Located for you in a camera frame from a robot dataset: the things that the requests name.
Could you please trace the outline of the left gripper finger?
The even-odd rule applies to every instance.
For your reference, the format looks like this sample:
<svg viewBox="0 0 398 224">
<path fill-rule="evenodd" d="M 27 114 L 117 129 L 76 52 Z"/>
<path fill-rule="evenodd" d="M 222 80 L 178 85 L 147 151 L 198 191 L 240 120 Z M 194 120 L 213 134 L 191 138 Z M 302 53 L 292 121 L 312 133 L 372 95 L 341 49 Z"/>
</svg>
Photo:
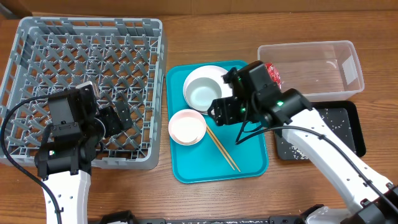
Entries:
<svg viewBox="0 0 398 224">
<path fill-rule="evenodd" d="M 132 128 L 133 121 L 131 119 L 131 113 L 129 105 L 124 101 L 115 102 L 115 106 L 118 112 L 119 119 L 121 120 L 121 126 L 123 130 Z"/>
<path fill-rule="evenodd" d="M 112 106 L 100 109 L 98 119 L 104 124 L 105 137 L 114 136 L 122 132 L 121 120 Z"/>
</svg>

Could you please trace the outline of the grey-green bowl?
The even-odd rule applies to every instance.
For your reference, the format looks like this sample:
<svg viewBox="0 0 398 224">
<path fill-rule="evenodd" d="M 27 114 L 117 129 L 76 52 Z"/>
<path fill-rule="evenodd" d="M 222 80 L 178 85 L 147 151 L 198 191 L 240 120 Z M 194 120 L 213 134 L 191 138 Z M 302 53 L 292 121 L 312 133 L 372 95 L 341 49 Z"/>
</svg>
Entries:
<svg viewBox="0 0 398 224">
<path fill-rule="evenodd" d="M 187 104 L 203 113 L 207 113 L 213 100 L 221 98 L 222 91 L 219 84 L 211 78 L 203 77 L 190 82 L 185 91 Z"/>
</svg>

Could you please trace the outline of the red snack wrapper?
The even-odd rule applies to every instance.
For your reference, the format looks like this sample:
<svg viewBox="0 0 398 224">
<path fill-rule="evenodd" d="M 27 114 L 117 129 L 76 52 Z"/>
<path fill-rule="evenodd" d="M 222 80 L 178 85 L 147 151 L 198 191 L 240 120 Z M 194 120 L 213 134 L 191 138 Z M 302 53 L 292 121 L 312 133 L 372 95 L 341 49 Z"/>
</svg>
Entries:
<svg viewBox="0 0 398 224">
<path fill-rule="evenodd" d="M 282 87 L 281 87 L 281 81 L 280 81 L 280 75 L 279 75 L 278 69 L 276 69 L 276 67 L 272 63 L 266 63 L 265 66 L 267 68 L 267 72 L 268 72 L 271 80 L 273 82 L 276 82 L 279 89 L 281 90 Z"/>
</svg>

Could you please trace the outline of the pink-white small bowl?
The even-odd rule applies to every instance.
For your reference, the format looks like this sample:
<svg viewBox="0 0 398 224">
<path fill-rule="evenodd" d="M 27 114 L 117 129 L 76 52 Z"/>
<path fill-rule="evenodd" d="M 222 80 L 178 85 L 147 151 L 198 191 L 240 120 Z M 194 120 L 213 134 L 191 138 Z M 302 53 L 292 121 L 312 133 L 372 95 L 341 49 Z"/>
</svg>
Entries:
<svg viewBox="0 0 398 224">
<path fill-rule="evenodd" d="M 199 143 L 204 137 L 206 121 L 203 115 L 195 110 L 180 110 L 171 117 L 168 131 L 176 143 L 191 146 Z"/>
</svg>

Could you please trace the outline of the pile of white rice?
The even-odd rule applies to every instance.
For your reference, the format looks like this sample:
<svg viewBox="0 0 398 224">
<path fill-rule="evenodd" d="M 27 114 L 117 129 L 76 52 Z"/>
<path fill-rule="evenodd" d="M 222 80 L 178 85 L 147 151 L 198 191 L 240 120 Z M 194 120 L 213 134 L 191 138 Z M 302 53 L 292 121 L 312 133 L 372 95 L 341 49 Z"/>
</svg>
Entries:
<svg viewBox="0 0 398 224">
<path fill-rule="evenodd" d="M 344 108 L 325 108 L 318 109 L 318 112 L 325 124 L 354 152 L 354 138 L 352 127 L 349 123 L 348 112 Z M 278 135 L 275 135 L 277 154 L 280 159 L 285 161 L 307 160 L 308 157 L 296 146 L 288 143 Z"/>
</svg>

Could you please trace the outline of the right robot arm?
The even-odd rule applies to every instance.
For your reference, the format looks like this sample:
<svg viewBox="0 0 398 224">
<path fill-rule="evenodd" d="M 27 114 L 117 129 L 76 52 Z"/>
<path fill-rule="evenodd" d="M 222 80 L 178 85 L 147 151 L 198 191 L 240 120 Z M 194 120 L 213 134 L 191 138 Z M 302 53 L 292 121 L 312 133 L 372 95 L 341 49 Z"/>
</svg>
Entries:
<svg viewBox="0 0 398 224">
<path fill-rule="evenodd" d="M 324 122 L 306 97 L 295 89 L 268 95 L 263 91 L 212 101 L 208 115 L 218 126 L 262 121 L 261 130 L 279 131 L 301 150 L 342 197 L 344 209 L 310 208 L 303 223 L 397 223 L 397 186 L 366 165 Z"/>
</svg>

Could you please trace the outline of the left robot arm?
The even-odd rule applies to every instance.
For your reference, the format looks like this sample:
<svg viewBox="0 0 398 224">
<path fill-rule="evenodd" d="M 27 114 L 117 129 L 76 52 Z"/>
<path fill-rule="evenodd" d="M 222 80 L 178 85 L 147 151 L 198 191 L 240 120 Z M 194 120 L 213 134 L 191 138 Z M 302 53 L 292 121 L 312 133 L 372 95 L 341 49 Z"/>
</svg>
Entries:
<svg viewBox="0 0 398 224">
<path fill-rule="evenodd" d="M 47 201 L 47 223 L 87 223 L 92 161 L 102 142 L 132 127 L 124 104 L 98 108 L 95 100 L 49 100 L 52 122 L 35 155 Z"/>
</svg>

